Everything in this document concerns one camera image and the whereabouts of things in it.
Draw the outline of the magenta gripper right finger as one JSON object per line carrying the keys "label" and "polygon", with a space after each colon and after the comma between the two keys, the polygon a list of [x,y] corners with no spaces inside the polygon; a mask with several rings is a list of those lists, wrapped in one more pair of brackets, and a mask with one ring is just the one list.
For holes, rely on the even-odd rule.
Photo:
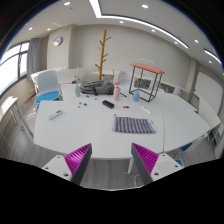
{"label": "magenta gripper right finger", "polygon": [[168,154],[157,154],[136,143],[131,145],[131,154],[144,185],[182,169],[182,166]]}

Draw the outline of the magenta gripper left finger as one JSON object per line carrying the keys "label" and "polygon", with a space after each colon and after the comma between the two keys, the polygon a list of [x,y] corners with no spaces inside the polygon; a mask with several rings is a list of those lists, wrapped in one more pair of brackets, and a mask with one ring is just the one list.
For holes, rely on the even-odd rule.
{"label": "magenta gripper left finger", "polygon": [[66,156],[56,155],[43,170],[79,185],[92,155],[92,145],[86,144]]}

